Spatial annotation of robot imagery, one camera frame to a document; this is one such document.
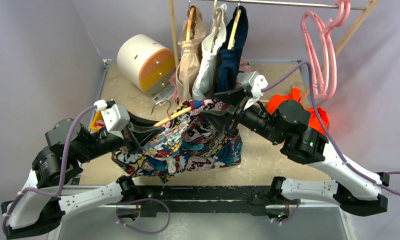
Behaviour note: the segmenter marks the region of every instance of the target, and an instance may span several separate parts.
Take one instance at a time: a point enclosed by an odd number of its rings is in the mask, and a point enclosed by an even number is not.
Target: pink hanger
[[[335,20],[330,19],[327,24],[314,12],[306,11],[301,19],[301,31],[303,32],[304,43],[306,45],[307,55],[312,66],[312,76],[313,76],[313,89],[315,98],[317,99],[329,99],[331,98],[337,88],[337,62],[336,53],[334,50],[333,41],[331,39],[331,33],[334,28],[341,27],[347,20],[350,14],[350,0],[335,0],[335,5],[338,6],[338,15]],[[306,22],[308,17],[316,24],[319,31],[319,39],[322,44],[323,53],[323,74],[321,72],[320,63],[315,52],[314,45],[312,43],[311,36],[309,35],[308,29],[306,27]],[[330,71],[331,68],[331,89],[328,92],[330,85]]]

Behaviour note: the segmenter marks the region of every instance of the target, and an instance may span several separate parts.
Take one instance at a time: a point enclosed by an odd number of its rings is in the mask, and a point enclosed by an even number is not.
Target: gray wall
[[[116,59],[121,45],[137,34],[145,34],[172,49],[171,22],[167,0],[73,0],[83,23],[98,47],[103,59]],[[287,2],[333,4],[334,0],[291,0]],[[365,1],[353,1],[364,6]],[[212,26],[213,3],[192,0],[201,8],[203,21],[209,30]],[[237,4],[227,3],[228,19],[232,18]],[[243,56],[249,61],[297,61],[306,54],[300,22],[306,10],[316,12],[327,21],[337,15],[337,10],[275,5],[245,4],[249,30]],[[181,34],[183,21],[187,19],[188,0],[174,0],[177,35]],[[345,32],[359,11],[352,11]],[[315,33],[309,21],[311,34]]]
[[[339,85],[323,106],[344,154],[369,170],[400,171],[400,0],[382,0],[337,59]],[[390,186],[400,191],[400,176]],[[400,197],[355,217],[360,240],[400,240]]]
[[[103,68],[71,0],[0,0],[0,204],[28,178],[44,133],[97,98]]]

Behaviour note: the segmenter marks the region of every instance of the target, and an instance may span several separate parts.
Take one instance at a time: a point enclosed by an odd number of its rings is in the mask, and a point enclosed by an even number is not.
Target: red-orange fabric
[[[276,94],[274,95],[268,102],[268,104],[266,105],[266,110],[268,111],[268,113],[273,114],[275,112],[275,110],[277,110],[278,106],[286,101],[286,100],[296,100],[297,102],[300,102],[300,95],[302,94],[302,91],[296,87],[293,87],[291,89],[291,93],[287,94],[287,95],[279,95]],[[325,127],[328,128],[328,126],[330,125],[330,118],[328,117],[327,112],[322,109],[321,107],[317,108],[318,113],[325,125]],[[309,121],[309,127],[317,130],[318,132],[320,132],[321,134],[325,135],[325,131],[322,128],[321,124],[318,121],[318,118],[315,114],[314,109],[308,108],[307,109],[308,112],[310,112],[310,121]]]

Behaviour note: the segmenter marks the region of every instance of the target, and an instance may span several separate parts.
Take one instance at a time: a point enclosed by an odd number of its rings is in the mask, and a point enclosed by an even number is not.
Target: metal hanger hook
[[[156,107],[158,104],[163,103],[163,102],[168,102],[168,103],[169,103],[169,107],[167,108],[166,113],[167,113],[167,116],[170,117],[171,115],[169,114],[169,109],[171,109],[172,102],[169,101],[169,100],[160,100],[160,101],[156,102],[156,103],[154,104],[153,108],[151,109],[150,115],[152,115],[153,112],[155,111],[155,107]]]

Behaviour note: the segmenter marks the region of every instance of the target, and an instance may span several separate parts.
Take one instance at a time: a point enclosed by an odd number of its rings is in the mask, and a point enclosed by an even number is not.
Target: navy blue garment
[[[237,16],[238,9],[241,10],[241,15],[238,21],[237,30],[235,32],[235,43],[231,50],[228,50],[228,42],[230,40],[231,31],[233,30],[234,21]],[[247,11],[243,6],[235,8],[231,21],[226,26],[226,41],[223,43],[220,51],[217,53],[220,57],[221,64],[217,70],[218,83],[216,93],[222,93],[236,89],[237,74],[240,68],[241,55],[243,47],[247,40],[249,31],[249,21],[247,19]]]

